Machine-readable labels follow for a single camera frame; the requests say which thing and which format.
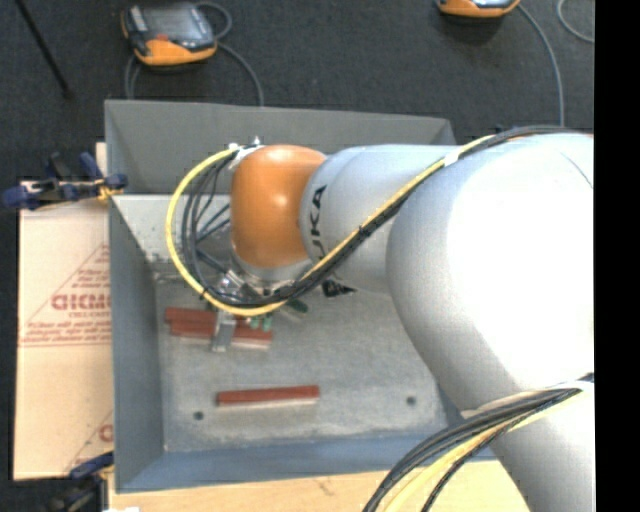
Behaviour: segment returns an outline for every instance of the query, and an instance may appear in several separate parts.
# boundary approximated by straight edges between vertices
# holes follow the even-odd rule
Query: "wooden surface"
[[[360,512],[385,472],[279,482],[197,487],[162,492],[113,493],[109,505],[140,512]],[[402,510],[417,512],[426,496]],[[527,512],[515,485],[495,460],[467,463],[438,497],[433,512]]]

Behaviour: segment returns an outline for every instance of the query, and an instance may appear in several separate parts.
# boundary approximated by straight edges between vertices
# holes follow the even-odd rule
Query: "yellow cable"
[[[447,452],[445,455],[443,455],[430,466],[424,468],[422,471],[415,471],[409,482],[396,496],[391,499],[391,501],[385,508],[381,509],[381,511],[398,512],[399,510],[402,510],[402,507],[407,502],[407,500],[409,500],[420,489],[424,489],[432,478],[440,477],[441,475],[443,475],[444,472],[449,469],[460,457],[463,457],[464,455],[469,453],[486,439],[498,432],[501,428],[506,427],[512,421],[513,419],[503,421],[502,423],[494,427],[480,432],[476,436],[468,439],[464,443]]]
[[[564,409],[568,405],[574,403],[578,399],[583,398],[587,395],[588,393],[585,393],[583,390],[580,393],[574,396],[571,396],[563,400],[562,402],[554,404],[551,407],[547,407],[535,414],[532,414],[529,417],[526,417],[528,413],[522,413],[519,416],[516,416],[515,418],[511,418],[487,430],[483,430],[482,432],[476,434],[471,439],[468,439],[464,443],[448,451],[446,454],[441,456],[439,459],[437,459],[435,462],[430,464],[424,470],[414,471],[413,473],[410,473],[411,477],[409,478],[409,481],[406,483],[406,485],[402,488],[402,490],[396,496],[393,497],[393,499],[388,503],[388,505],[385,508],[381,509],[381,511],[398,512],[399,510],[401,510],[401,507],[407,502],[407,500],[411,496],[413,496],[418,490],[423,489],[432,478],[436,476],[441,477],[444,474],[444,472],[447,471],[451,467],[451,465],[454,464],[460,457],[464,457],[467,453],[469,453],[471,450],[476,448],[487,438],[491,437],[494,433],[506,427],[509,423],[512,423],[513,421],[517,421],[519,418],[524,418],[507,430],[507,432],[512,432],[514,430],[517,430],[519,428],[522,428],[526,425],[529,425],[535,421],[538,421],[544,418],[551,412],[557,412],[560,409]]]
[[[454,150],[449,155],[441,158],[440,160],[434,162],[429,167],[427,167],[424,171],[415,176],[412,180],[410,180],[407,184],[401,187],[393,196],[391,196],[381,207],[379,207],[374,214],[370,215],[367,220],[359,226],[357,229],[353,230],[349,236],[347,236],[342,242],[340,242],[336,247],[334,247],[329,253],[327,253],[320,261],[318,261],[307,273],[302,277],[302,279],[307,278],[313,272],[318,269],[321,269],[326,263],[342,248],[344,248],[349,242],[351,242],[358,234],[360,233],[360,229],[366,228],[374,222],[381,212],[384,212],[388,209],[394,202],[396,202],[400,197],[404,196],[406,193],[410,192],[412,189],[417,187],[422,181],[428,178],[431,174],[436,172],[437,170],[449,165],[458,160],[458,158],[467,152],[469,149],[474,146],[484,142],[485,140],[491,138],[492,135],[487,135],[480,139],[474,140],[464,146],[461,146]],[[189,184],[203,171],[208,169],[214,163],[226,158],[231,153],[233,153],[235,149],[228,149],[225,151],[221,151],[216,153],[215,155],[210,156],[209,158],[203,160],[198,165],[196,165],[193,169],[191,169],[187,175],[182,179],[178,188],[173,193],[171,200],[169,201],[169,207],[167,209],[167,217],[165,221],[165,237],[167,241],[167,247],[169,249],[169,255],[171,256],[171,260],[176,266],[178,272],[183,277],[183,279],[196,291],[198,295],[209,301],[215,307],[232,313],[238,316],[258,316],[264,315],[266,313],[270,313],[275,311],[279,307],[286,304],[286,300],[280,302],[274,302],[272,304],[267,304],[264,306],[257,306],[254,308],[240,308],[236,306],[231,306],[225,304],[224,302],[219,301],[215,297],[213,297],[209,292],[207,292],[204,287],[198,282],[196,278],[194,278],[187,268],[182,263],[178,251],[175,248],[175,244],[173,242],[173,216],[175,214],[175,209],[180,199],[180,196],[185,191],[185,189],[189,186]]]

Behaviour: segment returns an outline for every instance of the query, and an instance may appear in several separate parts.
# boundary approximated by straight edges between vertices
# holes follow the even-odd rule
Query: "wooden block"
[[[244,348],[269,348],[273,333],[264,332],[262,329],[252,329],[244,322],[238,322],[233,331],[231,343],[236,347]]]
[[[320,388],[316,385],[290,386],[266,389],[241,389],[220,391],[216,395],[219,407],[282,405],[313,403],[320,397]]]
[[[214,311],[206,311],[203,309],[170,307],[164,310],[164,320],[167,323],[180,321],[215,325],[216,318],[217,316]]]
[[[174,320],[171,322],[171,334],[174,336],[210,339],[215,332],[215,323],[197,323],[184,320]]]

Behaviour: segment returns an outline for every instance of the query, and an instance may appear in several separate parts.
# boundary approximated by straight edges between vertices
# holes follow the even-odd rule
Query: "orange device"
[[[435,0],[443,14],[466,18],[499,18],[511,12],[520,0]]]
[[[134,5],[122,12],[122,31],[140,62],[171,69],[201,62],[217,49],[211,25],[188,2],[160,7]]]

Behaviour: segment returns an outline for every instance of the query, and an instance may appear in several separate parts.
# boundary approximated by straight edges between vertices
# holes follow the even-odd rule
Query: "red wooden block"
[[[214,323],[197,323],[184,320],[171,322],[171,334],[187,338],[211,338],[216,331]]]
[[[214,311],[205,311],[202,309],[170,307],[164,310],[164,320],[167,323],[181,321],[215,325],[216,318],[216,313]]]
[[[307,403],[320,397],[317,385],[291,386],[266,389],[241,389],[220,391],[216,395],[216,405],[220,407],[242,405],[271,405],[279,403]]]

